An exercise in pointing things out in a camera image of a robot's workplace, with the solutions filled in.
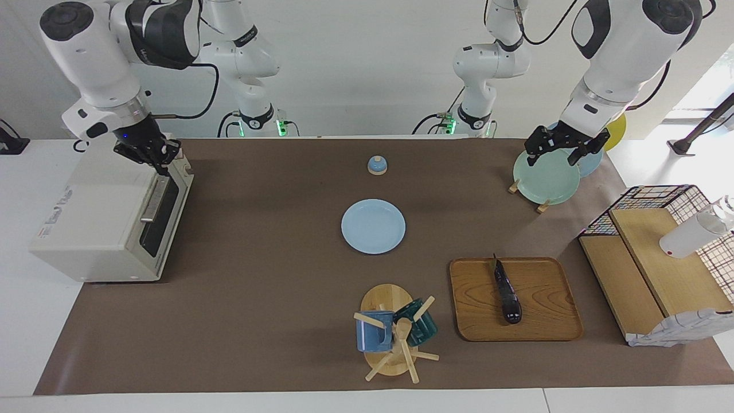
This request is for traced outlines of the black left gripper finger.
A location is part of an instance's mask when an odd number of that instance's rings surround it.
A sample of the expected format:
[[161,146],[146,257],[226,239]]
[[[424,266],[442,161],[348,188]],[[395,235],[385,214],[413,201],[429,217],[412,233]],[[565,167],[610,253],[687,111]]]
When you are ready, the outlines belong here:
[[539,156],[545,151],[545,127],[537,127],[530,133],[525,141],[525,152],[527,152],[527,163],[530,167],[534,166]]
[[568,164],[570,166],[574,166],[583,157],[589,154],[597,154],[603,149],[609,138],[610,133],[608,129],[603,129],[595,138],[592,138],[585,143],[577,144],[577,147],[572,149],[571,154],[567,157]]

